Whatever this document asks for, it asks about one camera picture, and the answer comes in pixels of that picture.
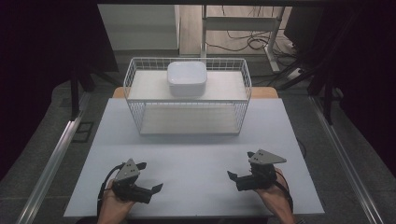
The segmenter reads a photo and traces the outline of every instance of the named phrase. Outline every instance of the floor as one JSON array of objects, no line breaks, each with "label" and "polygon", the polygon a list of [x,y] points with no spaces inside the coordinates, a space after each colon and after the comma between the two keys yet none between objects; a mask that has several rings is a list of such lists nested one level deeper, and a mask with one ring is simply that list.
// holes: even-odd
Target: floor
[{"label": "floor", "polygon": [[[232,16],[232,17],[250,17],[250,18],[273,18],[277,15],[279,7],[230,7],[230,6],[208,6],[206,10],[207,17]],[[286,7],[283,14],[282,22],[280,23],[280,31],[278,33],[277,42],[279,45],[283,44],[282,40],[283,29],[286,26],[289,18],[291,7]],[[200,6],[180,6],[180,30],[183,31],[180,35],[180,54],[199,54],[202,35],[201,30],[196,27],[202,27],[202,8]],[[250,31],[207,31],[206,43],[208,45],[220,46],[226,49],[207,46],[208,54],[263,54],[263,50],[245,48],[247,45],[247,38],[240,38],[241,36],[250,36]],[[269,33],[254,32],[256,37],[269,36]],[[254,48],[259,48],[260,43],[252,43]]]},{"label": "floor", "polygon": [[[226,42],[219,37],[214,37],[214,40],[219,41],[219,43],[213,42],[214,44]],[[186,48],[182,48],[182,43],[180,43],[180,54],[196,55],[199,51],[196,51],[196,46],[191,47],[191,49],[194,48],[195,51],[182,52]],[[208,57],[214,57],[223,55],[224,52],[209,51],[208,53]],[[115,52],[115,55],[120,73],[110,73],[110,75],[119,81],[123,81],[128,62],[134,56],[179,56],[177,53],[168,51],[128,51]],[[245,52],[238,56],[246,58],[253,83],[256,83],[255,86],[264,86],[268,84],[268,80],[274,78],[271,77],[272,72],[268,62],[262,55]],[[63,218],[63,213],[90,150],[107,99],[112,96],[116,88],[95,75],[92,75],[92,78],[96,88],[91,92],[88,110],[80,124],[82,132],[75,134],[74,141],[67,149],[49,191],[35,216],[34,223],[76,223],[77,221],[76,218]],[[283,77],[278,83],[286,80],[287,78]],[[308,223],[370,223],[356,191],[351,187],[350,180],[340,162],[341,158],[337,156],[332,140],[327,135],[316,108],[306,92],[308,84],[309,79],[285,91],[278,92],[286,107],[291,126],[300,143],[305,162],[325,210],[323,215],[303,216],[303,218]],[[52,104],[46,117],[42,120],[19,159],[1,181],[0,223],[16,222],[53,149],[55,149],[65,125],[70,119],[69,88],[70,84],[65,82],[53,91]],[[396,198],[396,179],[360,132],[352,125],[337,101],[332,103],[332,119],[333,128],[361,181],[368,189],[380,216],[383,218],[383,223],[396,223],[394,214],[396,210],[394,200]],[[244,220],[234,220],[233,222],[229,220],[228,222],[246,223]],[[270,218],[269,223],[277,223],[277,220]]]}]

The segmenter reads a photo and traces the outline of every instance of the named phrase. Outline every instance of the white table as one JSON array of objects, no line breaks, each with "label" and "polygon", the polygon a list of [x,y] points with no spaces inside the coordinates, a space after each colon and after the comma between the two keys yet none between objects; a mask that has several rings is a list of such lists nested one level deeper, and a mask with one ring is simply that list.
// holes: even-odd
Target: white table
[{"label": "white table", "polygon": [[124,99],[110,99],[65,217],[96,216],[99,188],[108,172],[133,158],[147,162],[136,185],[163,183],[131,217],[269,216],[252,190],[238,191],[227,171],[250,175],[248,151],[286,158],[277,164],[288,179],[295,214],[324,213],[280,99],[252,99],[238,136],[140,136]]}]

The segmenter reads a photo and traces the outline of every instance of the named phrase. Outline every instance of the hand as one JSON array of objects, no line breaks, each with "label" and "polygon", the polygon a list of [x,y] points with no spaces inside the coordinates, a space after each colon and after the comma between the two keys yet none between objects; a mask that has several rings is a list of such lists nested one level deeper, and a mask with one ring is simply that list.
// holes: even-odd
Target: hand
[{"label": "hand", "polygon": [[113,180],[110,180],[103,195],[98,224],[119,224],[126,218],[134,205],[134,202],[120,201],[111,189],[112,186]]},{"label": "hand", "polygon": [[[277,182],[279,182],[285,189],[288,189],[286,180],[282,176],[282,171],[276,168]],[[290,210],[289,202],[286,199],[284,192],[273,185],[269,189],[255,189],[259,194],[260,198],[270,210],[280,221],[281,224],[294,224],[295,217]]]}]

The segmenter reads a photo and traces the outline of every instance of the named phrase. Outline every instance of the wall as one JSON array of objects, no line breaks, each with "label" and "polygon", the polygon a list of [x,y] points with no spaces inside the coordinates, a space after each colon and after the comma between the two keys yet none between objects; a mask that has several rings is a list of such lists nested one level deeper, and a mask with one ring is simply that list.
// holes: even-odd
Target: wall
[{"label": "wall", "polygon": [[178,49],[178,6],[98,6],[113,50]]}]

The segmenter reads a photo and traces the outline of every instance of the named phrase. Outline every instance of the white wire basket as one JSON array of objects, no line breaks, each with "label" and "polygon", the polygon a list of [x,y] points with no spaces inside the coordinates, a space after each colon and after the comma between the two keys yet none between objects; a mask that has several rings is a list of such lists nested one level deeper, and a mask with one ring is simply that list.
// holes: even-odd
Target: white wire basket
[{"label": "white wire basket", "polygon": [[[203,95],[171,94],[167,67],[173,62],[206,64]],[[140,134],[238,135],[251,95],[247,63],[234,58],[132,58],[123,87]]]}]

